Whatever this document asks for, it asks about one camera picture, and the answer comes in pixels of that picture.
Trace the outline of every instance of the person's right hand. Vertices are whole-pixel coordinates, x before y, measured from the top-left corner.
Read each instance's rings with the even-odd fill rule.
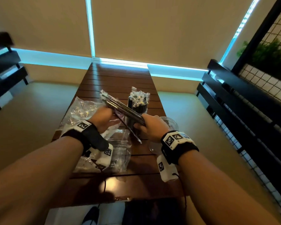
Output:
[[[135,123],[134,127],[147,134],[149,140],[151,140],[152,142],[159,143],[162,136],[170,131],[169,126],[159,116],[142,114],[142,117],[145,120],[146,126]]]

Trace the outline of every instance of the clear plastic cup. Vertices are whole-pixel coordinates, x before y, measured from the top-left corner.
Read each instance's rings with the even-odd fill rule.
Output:
[[[162,120],[165,121],[165,123],[169,126],[171,130],[179,130],[177,122],[175,122],[172,118],[170,117],[160,117]],[[149,149],[152,153],[156,155],[161,155],[161,143],[154,143],[150,142],[149,143]]]

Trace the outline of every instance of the wooden table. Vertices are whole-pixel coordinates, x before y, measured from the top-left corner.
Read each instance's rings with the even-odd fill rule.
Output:
[[[148,114],[165,116],[148,69],[91,64],[75,97],[101,102],[99,91],[103,89],[127,104],[132,86],[151,94]],[[53,140],[58,139],[59,136],[60,132],[56,132]],[[157,156],[151,153],[148,145],[149,141],[145,137],[142,138],[142,144],[136,140],[132,141],[131,159],[126,172],[73,173],[53,198],[50,207],[87,205],[116,200],[182,197],[183,191],[179,181],[164,183],[161,180],[156,162]],[[106,191],[103,193],[105,179]]]

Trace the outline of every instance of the foliage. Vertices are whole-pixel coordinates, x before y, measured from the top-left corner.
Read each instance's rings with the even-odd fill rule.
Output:
[[[238,57],[247,45],[248,42],[245,41],[243,47],[237,52]],[[281,42],[274,39],[271,43],[260,43],[248,64],[281,80]]]

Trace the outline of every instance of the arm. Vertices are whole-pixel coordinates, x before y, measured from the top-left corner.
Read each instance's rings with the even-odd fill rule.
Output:
[[[101,107],[90,121],[100,133],[114,119]],[[65,136],[0,171],[0,224],[28,224],[45,207],[75,168],[83,151],[79,140]]]
[[[146,127],[135,124],[151,141],[160,142],[169,127],[158,116],[143,114]],[[190,197],[206,224],[271,224],[277,220],[239,185],[198,151],[184,153],[178,160]]]

